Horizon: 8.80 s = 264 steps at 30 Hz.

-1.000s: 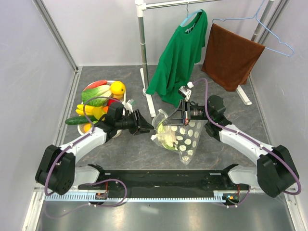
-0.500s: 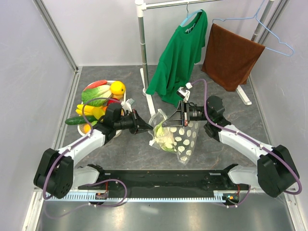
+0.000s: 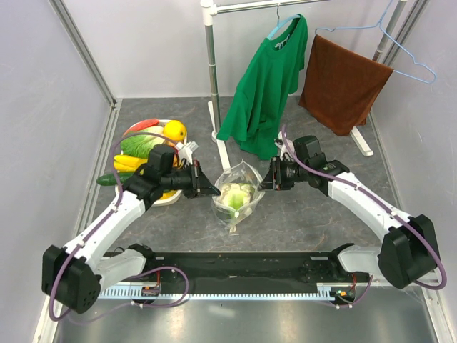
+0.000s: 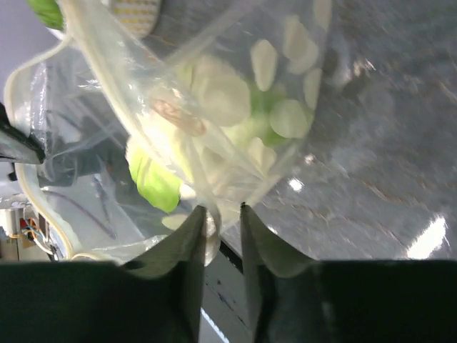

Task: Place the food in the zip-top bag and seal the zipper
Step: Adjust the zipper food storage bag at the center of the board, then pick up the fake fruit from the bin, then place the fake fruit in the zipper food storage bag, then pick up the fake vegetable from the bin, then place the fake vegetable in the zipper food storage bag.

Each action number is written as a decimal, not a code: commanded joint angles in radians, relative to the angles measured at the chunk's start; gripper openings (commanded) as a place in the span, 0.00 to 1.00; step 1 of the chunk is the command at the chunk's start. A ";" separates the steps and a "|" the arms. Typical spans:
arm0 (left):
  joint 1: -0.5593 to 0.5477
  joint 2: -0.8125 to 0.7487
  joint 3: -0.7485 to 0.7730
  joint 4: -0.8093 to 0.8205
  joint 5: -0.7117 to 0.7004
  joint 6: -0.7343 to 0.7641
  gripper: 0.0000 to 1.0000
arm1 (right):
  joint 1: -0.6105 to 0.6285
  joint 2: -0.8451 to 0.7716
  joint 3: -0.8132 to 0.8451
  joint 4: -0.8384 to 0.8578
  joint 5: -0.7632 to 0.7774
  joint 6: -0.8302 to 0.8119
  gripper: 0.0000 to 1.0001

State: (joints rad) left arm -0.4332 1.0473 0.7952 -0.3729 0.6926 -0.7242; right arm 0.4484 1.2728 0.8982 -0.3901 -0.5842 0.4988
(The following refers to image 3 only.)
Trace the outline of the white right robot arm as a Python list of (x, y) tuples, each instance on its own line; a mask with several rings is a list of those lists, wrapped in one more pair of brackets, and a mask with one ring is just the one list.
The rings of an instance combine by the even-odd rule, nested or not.
[(349, 209), (381, 243), (378, 248), (339, 247), (337, 257), (327, 263), (330, 278), (340, 282), (352, 272), (364, 272), (381, 275), (397, 289), (413, 283), (429, 289), (446, 286), (434, 225), (427, 216), (414, 217), (389, 204), (345, 164), (329, 161), (315, 136), (291, 141), (279, 134), (275, 144), (279, 153), (271, 158), (261, 190), (286, 191), (306, 182)]

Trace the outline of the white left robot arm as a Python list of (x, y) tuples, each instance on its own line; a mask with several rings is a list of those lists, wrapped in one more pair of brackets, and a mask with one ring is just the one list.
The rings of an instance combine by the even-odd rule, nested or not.
[(192, 154), (194, 141), (176, 147), (156, 145), (142, 164), (119, 188), (118, 196), (82, 233), (62, 248), (51, 245), (43, 254), (41, 290), (52, 302), (82, 314), (105, 289), (130, 277), (148, 281), (156, 275), (149, 250), (128, 248), (104, 258), (108, 248), (166, 191), (178, 190), (189, 199), (217, 196)]

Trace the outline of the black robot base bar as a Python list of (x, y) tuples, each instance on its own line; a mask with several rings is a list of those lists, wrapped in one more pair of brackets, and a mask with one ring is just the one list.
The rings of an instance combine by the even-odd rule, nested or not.
[(189, 279), (191, 292), (311, 292), (317, 284), (363, 284), (364, 272), (347, 272), (331, 252), (153, 252), (146, 253), (144, 272), (177, 267)]

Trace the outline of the green cucumber toy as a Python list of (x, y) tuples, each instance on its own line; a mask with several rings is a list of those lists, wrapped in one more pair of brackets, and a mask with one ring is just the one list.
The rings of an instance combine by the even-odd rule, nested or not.
[[(123, 184), (129, 177), (134, 175), (133, 171), (123, 171), (117, 173), (119, 181)], [(101, 175), (96, 179), (96, 183), (103, 187), (111, 187), (117, 185), (116, 176), (113, 173)]]

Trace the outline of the clear polka dot zip bag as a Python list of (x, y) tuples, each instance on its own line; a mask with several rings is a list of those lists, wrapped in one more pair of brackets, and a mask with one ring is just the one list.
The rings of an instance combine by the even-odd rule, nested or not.
[(260, 190), (261, 175), (245, 161), (231, 167), (216, 180), (221, 192), (212, 197), (212, 209), (216, 218), (228, 229), (230, 235), (238, 235), (237, 226), (253, 214), (265, 192)]

